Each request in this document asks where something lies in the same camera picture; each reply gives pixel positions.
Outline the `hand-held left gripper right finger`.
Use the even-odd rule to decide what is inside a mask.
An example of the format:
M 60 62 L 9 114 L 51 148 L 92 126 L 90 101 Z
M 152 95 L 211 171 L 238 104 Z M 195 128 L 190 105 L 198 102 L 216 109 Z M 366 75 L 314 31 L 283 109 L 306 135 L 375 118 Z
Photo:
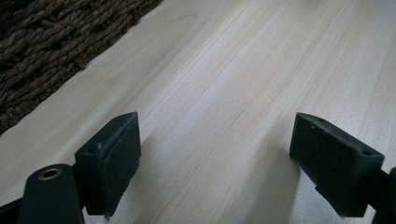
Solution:
M 385 159 L 329 121 L 305 113 L 295 117 L 290 157 L 341 217 L 364 216 L 368 180 Z

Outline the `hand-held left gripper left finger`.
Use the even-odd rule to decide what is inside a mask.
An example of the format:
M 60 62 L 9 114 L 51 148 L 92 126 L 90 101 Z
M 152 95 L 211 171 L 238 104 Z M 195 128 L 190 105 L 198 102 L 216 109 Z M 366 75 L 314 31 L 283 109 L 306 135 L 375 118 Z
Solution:
M 109 121 L 75 153 L 74 169 L 89 215 L 114 215 L 138 169 L 140 156 L 136 112 Z

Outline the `brown wicker basket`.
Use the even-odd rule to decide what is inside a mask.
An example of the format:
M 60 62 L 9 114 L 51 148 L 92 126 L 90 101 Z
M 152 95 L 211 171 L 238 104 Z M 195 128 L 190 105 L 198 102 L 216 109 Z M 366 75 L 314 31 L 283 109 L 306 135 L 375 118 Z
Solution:
M 0 0 L 0 134 L 162 0 Z

